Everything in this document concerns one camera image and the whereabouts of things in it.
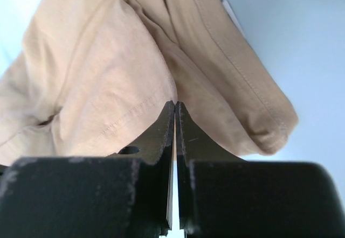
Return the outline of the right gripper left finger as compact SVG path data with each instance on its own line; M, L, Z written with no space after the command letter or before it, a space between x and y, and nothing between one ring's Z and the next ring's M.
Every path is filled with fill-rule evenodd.
M172 226L175 105L108 157L26 157L1 173L1 237L160 237Z

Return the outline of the beige t shirt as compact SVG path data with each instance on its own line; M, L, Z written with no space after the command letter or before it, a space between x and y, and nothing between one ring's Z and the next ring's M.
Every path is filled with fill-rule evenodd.
M298 123L220 0L41 0L1 77L1 164L112 155L168 101L237 156Z

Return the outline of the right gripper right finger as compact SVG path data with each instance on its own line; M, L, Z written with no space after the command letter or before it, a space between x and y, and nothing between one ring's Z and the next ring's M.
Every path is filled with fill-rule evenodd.
M319 164L249 162L175 107L180 229L185 237L344 237L344 211Z

